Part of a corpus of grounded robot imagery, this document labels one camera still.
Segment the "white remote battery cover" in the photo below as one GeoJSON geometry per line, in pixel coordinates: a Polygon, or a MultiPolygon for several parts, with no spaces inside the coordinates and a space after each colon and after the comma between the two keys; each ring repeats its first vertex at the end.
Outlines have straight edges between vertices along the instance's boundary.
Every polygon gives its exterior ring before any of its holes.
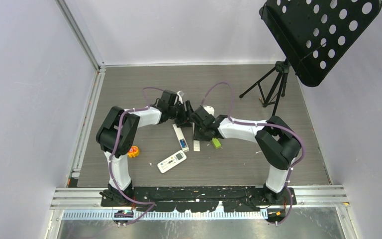
{"type": "Polygon", "coordinates": [[[196,140],[195,136],[196,136],[195,123],[192,123],[193,150],[195,152],[200,152],[200,141],[196,140]]]}

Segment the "slim white remote control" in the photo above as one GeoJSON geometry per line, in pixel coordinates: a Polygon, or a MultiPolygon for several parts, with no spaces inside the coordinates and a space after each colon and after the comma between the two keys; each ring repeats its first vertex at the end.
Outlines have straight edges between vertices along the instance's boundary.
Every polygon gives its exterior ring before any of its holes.
{"type": "MultiPolygon", "coordinates": [[[[177,137],[178,142],[179,142],[179,145],[180,145],[180,139],[185,139],[184,134],[183,134],[183,131],[182,131],[182,129],[181,129],[180,127],[178,127],[176,124],[173,124],[173,129],[174,129],[174,132],[175,132],[175,134],[176,134],[176,137],[177,137]]],[[[183,152],[188,152],[188,151],[189,151],[189,146],[188,146],[188,148],[185,148],[185,149],[182,149],[182,148],[181,148],[181,150],[182,150],[183,152]]]]}

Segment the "blue battery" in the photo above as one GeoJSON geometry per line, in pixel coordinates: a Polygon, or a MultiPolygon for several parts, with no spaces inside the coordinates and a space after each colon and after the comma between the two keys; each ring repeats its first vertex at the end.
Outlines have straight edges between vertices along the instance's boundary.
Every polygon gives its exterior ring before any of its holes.
{"type": "Polygon", "coordinates": [[[182,149],[188,148],[188,145],[185,141],[185,139],[180,139],[180,145],[182,149]]]}

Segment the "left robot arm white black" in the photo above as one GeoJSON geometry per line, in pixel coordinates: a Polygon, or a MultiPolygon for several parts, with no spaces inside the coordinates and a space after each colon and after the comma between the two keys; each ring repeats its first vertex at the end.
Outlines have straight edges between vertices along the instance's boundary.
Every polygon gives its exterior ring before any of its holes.
{"type": "Polygon", "coordinates": [[[132,202],[132,179],[128,170],[128,153],[139,128],[162,124],[168,120],[181,127],[191,126],[192,106],[182,100],[179,93],[164,90],[162,95],[143,108],[123,109],[112,107],[97,134],[96,141],[104,152],[108,169],[108,189],[114,191],[113,199],[121,206],[132,202]]]}

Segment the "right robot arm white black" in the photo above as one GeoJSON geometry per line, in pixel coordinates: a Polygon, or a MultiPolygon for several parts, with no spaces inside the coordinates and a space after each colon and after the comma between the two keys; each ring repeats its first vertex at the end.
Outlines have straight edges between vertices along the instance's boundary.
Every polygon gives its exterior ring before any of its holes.
{"type": "Polygon", "coordinates": [[[284,198],[290,171],[303,158],[305,152],[302,139],[278,116],[268,120],[243,120],[228,115],[214,117],[204,107],[190,114],[195,124],[195,138],[210,141],[214,138],[240,139],[256,143],[269,163],[269,173],[263,187],[264,198],[277,204],[284,198]]]}

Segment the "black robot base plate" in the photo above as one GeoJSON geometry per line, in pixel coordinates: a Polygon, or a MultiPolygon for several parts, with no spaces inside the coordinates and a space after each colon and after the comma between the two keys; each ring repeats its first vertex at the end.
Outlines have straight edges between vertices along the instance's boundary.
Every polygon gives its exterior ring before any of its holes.
{"type": "Polygon", "coordinates": [[[103,207],[132,207],[139,212],[213,212],[219,206],[225,212],[255,212],[267,206],[296,204],[294,189],[274,194],[256,186],[197,186],[197,187],[129,187],[126,199],[108,186],[100,192],[103,207]]]}

